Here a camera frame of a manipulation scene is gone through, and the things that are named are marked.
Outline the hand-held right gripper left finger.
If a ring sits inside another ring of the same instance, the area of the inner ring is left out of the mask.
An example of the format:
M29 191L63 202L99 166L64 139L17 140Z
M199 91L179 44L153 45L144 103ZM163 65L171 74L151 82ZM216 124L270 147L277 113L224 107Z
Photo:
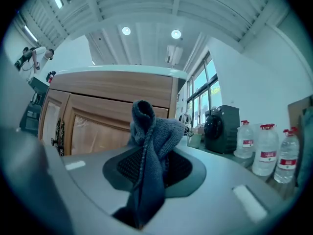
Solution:
M111 216L126 204L129 193L114 189L104 177L105 162L129 148L60 157L45 146L48 172L66 207L74 235L142 235Z

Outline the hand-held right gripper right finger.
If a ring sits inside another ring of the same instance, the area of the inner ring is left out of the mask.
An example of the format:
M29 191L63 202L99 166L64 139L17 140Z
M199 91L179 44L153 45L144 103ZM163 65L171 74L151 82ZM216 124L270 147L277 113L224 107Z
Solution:
M283 199L238 163L180 143L178 149L206 167L203 184L190 196L169 198L144 227L148 235L269 235L288 213Z

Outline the wooden cabinet door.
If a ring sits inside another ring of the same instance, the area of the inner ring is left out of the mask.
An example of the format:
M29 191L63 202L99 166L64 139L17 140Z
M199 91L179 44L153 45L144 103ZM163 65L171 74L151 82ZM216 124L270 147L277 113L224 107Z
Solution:
M63 121L69 97L70 93L68 92L54 89L49 89L47 91L40 114L38 130L38 139L46 146L53 147L51 145L51 138L55 137L55 129L58 118L61 118L61 123Z
M132 103L71 94L65 109L64 154L80 155L127 145Z

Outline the blue cloth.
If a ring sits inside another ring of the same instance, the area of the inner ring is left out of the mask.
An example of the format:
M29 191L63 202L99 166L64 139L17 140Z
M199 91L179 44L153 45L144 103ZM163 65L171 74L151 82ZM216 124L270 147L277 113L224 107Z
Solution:
M113 217L141 229L165 201L168 154L179 144L185 126L174 118L156 117L152 105L145 100L133 103L132 117L128 144L142 147L139 177L126 206L118 209Z

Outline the wooden vanity cabinet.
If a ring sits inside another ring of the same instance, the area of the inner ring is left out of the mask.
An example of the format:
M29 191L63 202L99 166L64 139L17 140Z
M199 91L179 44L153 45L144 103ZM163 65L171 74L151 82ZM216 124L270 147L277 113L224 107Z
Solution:
M88 71L54 76L48 89L120 102L148 101L157 117L175 116L177 78L122 71Z

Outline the clear water jug red cap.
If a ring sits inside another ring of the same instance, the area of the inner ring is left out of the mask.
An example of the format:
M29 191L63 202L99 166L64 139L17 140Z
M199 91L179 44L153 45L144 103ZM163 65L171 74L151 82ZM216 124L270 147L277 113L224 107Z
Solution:
M273 123L261 125L257 134L252 164L252 172L257 176L269 176L275 168L279 147L275 126Z
M274 172L274 180L280 184L291 182L295 173L300 150L299 139L296 135L297 131L296 127L284 130L286 137L281 143Z
M254 132L249 121L242 120L237 131L237 144L234 156L241 159L249 159L254 152Z

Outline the pale green bin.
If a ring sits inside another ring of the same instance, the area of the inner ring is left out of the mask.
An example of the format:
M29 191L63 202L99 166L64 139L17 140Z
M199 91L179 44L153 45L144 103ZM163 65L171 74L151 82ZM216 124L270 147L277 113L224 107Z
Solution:
M189 133L187 137L187 146L198 149L201 144L202 134Z

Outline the dark grey washing machine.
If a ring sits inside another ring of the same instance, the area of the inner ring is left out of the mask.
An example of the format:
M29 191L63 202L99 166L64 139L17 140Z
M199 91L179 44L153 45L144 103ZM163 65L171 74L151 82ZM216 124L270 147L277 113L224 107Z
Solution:
M239 109L222 105L205 112L204 146L207 150L229 154L236 150L240 127Z

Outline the dark equipment stand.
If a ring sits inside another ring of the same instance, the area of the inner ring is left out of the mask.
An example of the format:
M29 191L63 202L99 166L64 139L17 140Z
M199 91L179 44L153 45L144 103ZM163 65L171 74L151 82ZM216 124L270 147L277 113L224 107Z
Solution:
M20 121L20 129L22 131L38 136L39 120L41 110L44 104L45 96L49 88L47 82L42 82L36 77L30 80L30 86L34 90L34 94L29 102L24 115Z

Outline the brown wooden board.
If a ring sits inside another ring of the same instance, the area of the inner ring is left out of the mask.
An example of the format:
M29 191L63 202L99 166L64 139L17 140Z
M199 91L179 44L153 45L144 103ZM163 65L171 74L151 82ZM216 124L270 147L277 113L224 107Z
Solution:
M288 105L291 128L300 130L301 118L305 114L305 111L310 107L313 107L313 95Z

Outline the large glass window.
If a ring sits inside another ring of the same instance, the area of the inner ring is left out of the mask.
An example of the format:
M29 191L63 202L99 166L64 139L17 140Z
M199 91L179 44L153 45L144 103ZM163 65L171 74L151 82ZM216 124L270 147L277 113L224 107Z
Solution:
M189 130L203 125L205 112L222 105L222 94L217 71L208 52L187 82L187 114Z

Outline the ceiling air conditioner unit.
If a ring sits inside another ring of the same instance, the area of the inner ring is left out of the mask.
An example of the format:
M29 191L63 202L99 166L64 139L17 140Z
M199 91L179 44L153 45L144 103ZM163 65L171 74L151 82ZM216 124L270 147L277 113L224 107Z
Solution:
M183 48L173 45L167 46L166 63L176 65L180 62L183 53Z

